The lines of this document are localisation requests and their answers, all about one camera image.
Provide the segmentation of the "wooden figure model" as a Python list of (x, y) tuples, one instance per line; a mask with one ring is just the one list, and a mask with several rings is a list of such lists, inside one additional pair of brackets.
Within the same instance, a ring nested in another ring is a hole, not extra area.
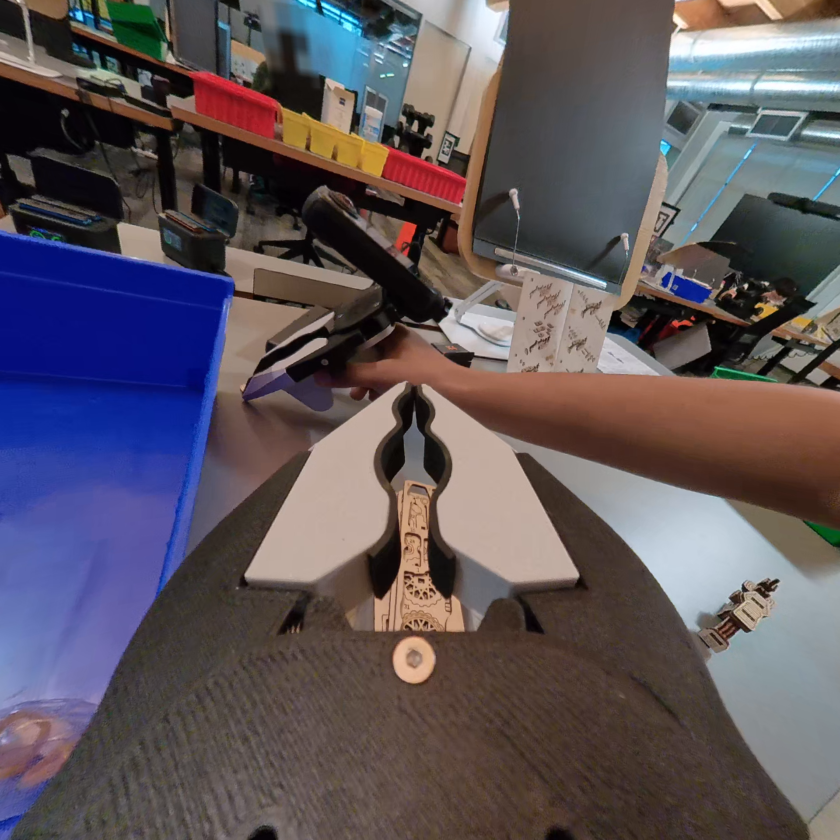
[(774, 594), (780, 586), (778, 578), (758, 582), (744, 581), (731, 593), (728, 602), (716, 613), (717, 621), (698, 632), (699, 640), (712, 654), (728, 650), (738, 634), (753, 633), (775, 608)]

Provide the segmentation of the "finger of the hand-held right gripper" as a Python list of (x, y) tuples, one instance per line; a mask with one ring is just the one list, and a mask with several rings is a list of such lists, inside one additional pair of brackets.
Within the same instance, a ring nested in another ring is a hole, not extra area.
[(333, 391), (319, 385), (310, 375), (300, 381), (294, 381), (288, 371), (264, 371), (255, 373), (243, 385), (241, 396), (244, 402), (283, 392), (312, 411), (324, 413), (333, 407)]
[(325, 311), (316, 318), (307, 316), (294, 321), (271, 340), (265, 362), (302, 363), (328, 354), (337, 341), (333, 336), (336, 315), (335, 311)]

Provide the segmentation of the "white carton box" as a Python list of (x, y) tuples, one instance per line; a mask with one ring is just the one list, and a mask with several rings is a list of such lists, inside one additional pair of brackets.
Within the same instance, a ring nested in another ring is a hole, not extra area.
[(342, 133), (351, 133), (357, 101), (357, 91), (346, 88), (336, 80), (323, 77), (320, 122)]

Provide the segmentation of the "open cardboard box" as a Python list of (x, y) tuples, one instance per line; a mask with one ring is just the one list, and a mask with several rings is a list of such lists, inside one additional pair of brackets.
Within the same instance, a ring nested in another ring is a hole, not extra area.
[(740, 251), (742, 248), (737, 244), (712, 240), (673, 248), (657, 257), (657, 262), (682, 272), (725, 270)]

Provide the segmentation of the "printed assembly instruction sheet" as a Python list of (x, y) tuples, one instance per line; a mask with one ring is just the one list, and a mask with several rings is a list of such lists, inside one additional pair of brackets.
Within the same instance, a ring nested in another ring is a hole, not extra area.
[(594, 373), (616, 296), (521, 271), (508, 373)]

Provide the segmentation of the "dark document holder board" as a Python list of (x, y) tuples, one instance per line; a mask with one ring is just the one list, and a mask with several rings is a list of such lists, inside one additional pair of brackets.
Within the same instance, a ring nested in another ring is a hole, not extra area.
[(485, 149), (459, 232), (489, 278), (513, 264), (618, 296), (660, 160), (675, 2), (510, 2)]

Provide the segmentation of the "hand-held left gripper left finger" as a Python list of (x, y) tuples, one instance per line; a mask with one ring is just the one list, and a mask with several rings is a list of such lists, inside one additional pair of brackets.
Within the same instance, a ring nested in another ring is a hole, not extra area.
[(311, 447), (245, 572), (249, 588), (373, 595), (370, 558), (396, 529), (385, 462), (412, 407), (413, 387), (401, 383)]

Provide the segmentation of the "clear wrapped brown item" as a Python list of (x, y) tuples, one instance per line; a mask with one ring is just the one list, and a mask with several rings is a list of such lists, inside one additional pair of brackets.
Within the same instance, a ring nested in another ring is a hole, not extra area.
[(2, 712), (1, 781), (20, 791), (50, 781), (81, 737), (77, 709), (63, 700), (28, 701)]

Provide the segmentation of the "wooden parts sheet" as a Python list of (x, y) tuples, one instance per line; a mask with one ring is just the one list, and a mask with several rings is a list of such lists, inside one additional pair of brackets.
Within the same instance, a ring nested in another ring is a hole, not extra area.
[(463, 607), (444, 597), (429, 570), (429, 525), (432, 486), (408, 480), (396, 495), (400, 524), (401, 562), (391, 588), (374, 599), (376, 632), (421, 633), (465, 631)]

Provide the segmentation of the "blue storage box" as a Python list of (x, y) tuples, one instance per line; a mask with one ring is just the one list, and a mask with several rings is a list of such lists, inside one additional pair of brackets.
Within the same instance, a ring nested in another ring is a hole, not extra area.
[(713, 292), (713, 288), (708, 284), (684, 276), (675, 269), (663, 270), (656, 280), (660, 288), (684, 301), (705, 303)]

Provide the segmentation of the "person's right hand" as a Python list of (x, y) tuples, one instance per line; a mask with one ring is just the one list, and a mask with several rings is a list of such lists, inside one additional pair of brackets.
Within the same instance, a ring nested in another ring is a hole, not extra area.
[(475, 373), (445, 358), (429, 342), (402, 325), (396, 326), (371, 351), (368, 361), (349, 362), (340, 371), (316, 373), (315, 383), (333, 390), (347, 390), (356, 401), (365, 398), (373, 401), (402, 383), (428, 385), (447, 396)]

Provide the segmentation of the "person's right forearm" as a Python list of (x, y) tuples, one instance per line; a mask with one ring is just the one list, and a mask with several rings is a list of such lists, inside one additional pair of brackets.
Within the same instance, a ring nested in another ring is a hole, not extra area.
[(674, 376), (463, 369), (440, 384), (475, 420), (523, 442), (838, 528), (834, 392)]

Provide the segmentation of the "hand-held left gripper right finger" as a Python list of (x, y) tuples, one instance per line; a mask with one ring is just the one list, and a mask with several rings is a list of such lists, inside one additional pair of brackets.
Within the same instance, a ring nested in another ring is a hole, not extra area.
[(429, 508), (432, 582), (460, 601), (574, 587), (579, 571), (518, 453), (427, 385), (415, 390)]

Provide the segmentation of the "black office chair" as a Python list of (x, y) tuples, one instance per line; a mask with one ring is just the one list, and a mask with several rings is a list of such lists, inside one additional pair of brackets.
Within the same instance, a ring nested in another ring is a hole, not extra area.
[[(291, 216), (293, 229), (298, 232), (302, 230), (298, 210), (286, 200), (277, 200), (276, 215), (278, 217)], [(302, 238), (262, 239), (253, 247), (253, 251), (258, 255), (264, 255), (267, 248), (279, 250), (280, 259), (294, 260), (300, 257), (304, 265), (324, 268), (320, 252), (314, 244), (314, 237), (309, 232), (305, 232)]]

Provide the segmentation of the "silver ventilation duct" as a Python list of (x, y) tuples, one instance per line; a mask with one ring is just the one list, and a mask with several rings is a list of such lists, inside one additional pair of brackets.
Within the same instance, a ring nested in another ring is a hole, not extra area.
[(730, 133), (838, 148), (838, 18), (674, 34), (666, 99), (737, 113)]

